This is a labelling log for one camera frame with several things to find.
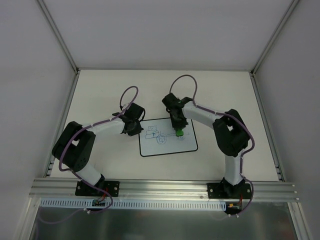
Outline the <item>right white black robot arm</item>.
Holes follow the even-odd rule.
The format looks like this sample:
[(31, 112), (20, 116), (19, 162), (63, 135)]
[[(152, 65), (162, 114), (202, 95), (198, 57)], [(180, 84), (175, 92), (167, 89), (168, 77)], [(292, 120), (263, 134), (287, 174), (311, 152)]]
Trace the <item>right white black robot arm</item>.
[(201, 123), (214, 131), (217, 146), (225, 157), (225, 173), (215, 192), (223, 198), (237, 198), (245, 185), (242, 176), (242, 156), (248, 147), (251, 135), (239, 113), (231, 109), (217, 112), (197, 105), (190, 97), (177, 98), (173, 93), (163, 99), (170, 115), (176, 136), (182, 136), (188, 119)]

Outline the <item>green felt whiteboard eraser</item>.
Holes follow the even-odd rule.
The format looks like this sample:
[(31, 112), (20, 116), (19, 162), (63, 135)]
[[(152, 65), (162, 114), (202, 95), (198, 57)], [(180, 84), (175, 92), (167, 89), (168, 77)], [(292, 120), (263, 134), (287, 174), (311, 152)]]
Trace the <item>green felt whiteboard eraser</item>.
[(182, 137), (184, 135), (183, 129), (182, 128), (176, 128), (175, 129), (175, 135), (177, 137)]

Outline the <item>small black-framed whiteboard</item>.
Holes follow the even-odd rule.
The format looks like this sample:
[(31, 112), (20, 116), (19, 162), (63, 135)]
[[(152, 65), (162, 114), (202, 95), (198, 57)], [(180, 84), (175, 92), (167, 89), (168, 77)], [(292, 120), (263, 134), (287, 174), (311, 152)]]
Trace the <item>small black-framed whiteboard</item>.
[(143, 120), (143, 130), (139, 134), (139, 152), (142, 157), (195, 152), (198, 142), (192, 120), (182, 130), (183, 135), (177, 136), (172, 127), (171, 119), (158, 118)]

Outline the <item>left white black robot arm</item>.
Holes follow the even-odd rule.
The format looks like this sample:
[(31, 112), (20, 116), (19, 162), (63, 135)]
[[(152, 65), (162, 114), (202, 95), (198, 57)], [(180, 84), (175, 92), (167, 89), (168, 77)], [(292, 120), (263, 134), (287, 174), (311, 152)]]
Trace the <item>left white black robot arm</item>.
[(100, 197), (109, 191), (105, 177), (89, 163), (97, 134), (126, 134), (130, 137), (138, 135), (143, 130), (141, 120), (145, 114), (143, 107), (132, 103), (123, 113), (114, 113), (111, 119), (88, 126), (75, 121), (67, 124), (51, 154), (80, 179), (77, 184), (80, 189), (75, 192), (77, 196)]

